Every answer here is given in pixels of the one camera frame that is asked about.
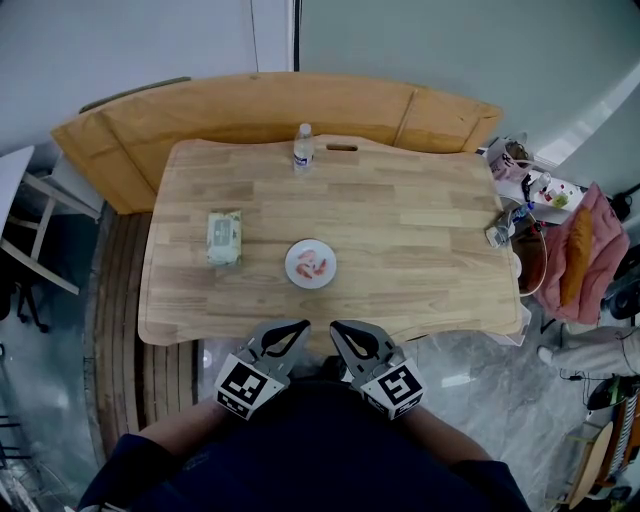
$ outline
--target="gray floor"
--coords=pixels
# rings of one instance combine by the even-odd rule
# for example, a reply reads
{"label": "gray floor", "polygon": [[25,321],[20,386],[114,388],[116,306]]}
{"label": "gray floor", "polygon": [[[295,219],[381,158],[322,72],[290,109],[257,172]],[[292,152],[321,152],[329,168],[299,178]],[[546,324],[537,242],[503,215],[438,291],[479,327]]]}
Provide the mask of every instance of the gray floor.
{"label": "gray floor", "polygon": [[[545,491],[562,492],[579,451],[564,436],[579,428],[587,410],[583,384],[560,378],[536,356],[540,344],[557,343],[560,324],[539,334],[541,309],[535,302],[522,347],[498,345],[483,333],[460,331],[403,345],[427,384],[422,405],[506,462],[534,511],[548,510]],[[199,396],[213,382],[233,341],[205,341]],[[309,358],[312,367],[321,358]]]}
{"label": "gray floor", "polygon": [[11,313],[0,322],[6,351],[0,359],[0,414],[22,423],[20,429],[0,429],[0,439],[5,445],[18,443],[33,457],[14,464],[14,475],[42,510],[75,507],[98,469],[83,377],[86,284],[96,236],[97,226],[87,217],[54,217],[41,260],[76,283],[80,295],[46,282],[34,289],[41,321],[51,328],[48,334],[32,322],[20,322],[17,294]]}

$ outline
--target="person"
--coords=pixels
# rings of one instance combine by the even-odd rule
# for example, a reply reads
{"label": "person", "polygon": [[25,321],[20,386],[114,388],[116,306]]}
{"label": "person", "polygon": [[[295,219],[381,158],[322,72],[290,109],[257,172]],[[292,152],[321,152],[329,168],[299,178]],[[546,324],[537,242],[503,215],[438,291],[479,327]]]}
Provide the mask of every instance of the person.
{"label": "person", "polygon": [[538,347],[549,366],[586,373],[640,374],[640,331],[635,327],[598,327],[582,334],[561,329],[562,348]]}
{"label": "person", "polygon": [[426,409],[389,421],[319,379],[293,381],[249,421],[208,398],[124,435],[78,510],[100,507],[529,510],[506,464]]}

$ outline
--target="wooden table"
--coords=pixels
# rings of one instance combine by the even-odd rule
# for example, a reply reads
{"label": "wooden table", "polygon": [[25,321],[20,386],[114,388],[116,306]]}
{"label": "wooden table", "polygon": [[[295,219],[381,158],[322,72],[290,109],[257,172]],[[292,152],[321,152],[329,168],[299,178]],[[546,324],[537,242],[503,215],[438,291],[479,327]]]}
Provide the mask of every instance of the wooden table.
{"label": "wooden table", "polygon": [[[138,328],[147,343],[242,338],[259,322],[308,318],[311,348],[333,353],[329,322],[373,322],[403,342],[452,329],[520,328],[510,248],[484,229],[501,208],[473,154],[432,155],[358,137],[316,137],[313,171],[293,174],[292,143],[177,144],[147,241]],[[242,210],[242,264],[206,262],[211,211]],[[329,244],[334,280],[302,290],[284,257]]]}

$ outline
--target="table handle hole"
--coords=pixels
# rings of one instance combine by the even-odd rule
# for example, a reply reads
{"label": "table handle hole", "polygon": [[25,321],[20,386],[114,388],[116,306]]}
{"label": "table handle hole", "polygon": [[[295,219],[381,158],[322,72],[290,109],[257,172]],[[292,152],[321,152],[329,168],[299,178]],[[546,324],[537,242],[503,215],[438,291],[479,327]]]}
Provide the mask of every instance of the table handle hole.
{"label": "table handle hole", "polygon": [[329,151],[358,151],[358,146],[354,144],[327,144]]}

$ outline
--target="shrimp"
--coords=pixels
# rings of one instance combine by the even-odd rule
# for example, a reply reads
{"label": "shrimp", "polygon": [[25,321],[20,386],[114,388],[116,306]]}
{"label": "shrimp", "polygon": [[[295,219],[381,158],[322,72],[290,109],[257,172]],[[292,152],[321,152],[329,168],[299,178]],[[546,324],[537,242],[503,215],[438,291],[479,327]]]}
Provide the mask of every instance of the shrimp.
{"label": "shrimp", "polygon": [[300,274],[302,277],[306,277],[307,279],[312,279],[313,276],[309,272],[307,272],[308,270],[310,271],[311,267],[306,263],[300,263],[300,265],[296,267],[296,272],[298,274]]}
{"label": "shrimp", "polygon": [[322,260],[322,263],[320,263],[320,266],[316,269],[314,269],[313,273],[317,276],[321,276],[322,274],[324,274],[324,271],[327,270],[327,260],[326,258]]}
{"label": "shrimp", "polygon": [[307,249],[306,251],[303,251],[302,253],[300,253],[300,256],[298,256],[299,260],[302,261],[308,261],[311,262],[316,258],[316,251],[314,251],[313,249]]}

